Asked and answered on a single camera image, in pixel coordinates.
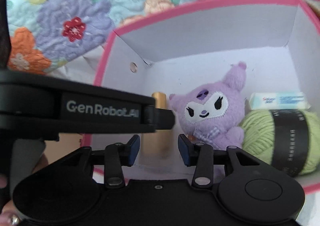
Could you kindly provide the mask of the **person's left hand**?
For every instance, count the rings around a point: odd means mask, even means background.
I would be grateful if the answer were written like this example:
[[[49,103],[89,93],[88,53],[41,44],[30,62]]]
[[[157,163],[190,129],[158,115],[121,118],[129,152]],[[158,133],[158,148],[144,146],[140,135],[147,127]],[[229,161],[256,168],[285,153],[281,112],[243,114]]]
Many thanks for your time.
[[[33,169],[33,173],[41,170],[42,168],[48,166],[48,159],[45,154],[43,154],[36,166]],[[16,207],[12,200],[8,201],[1,210],[1,225],[19,225],[22,222]]]

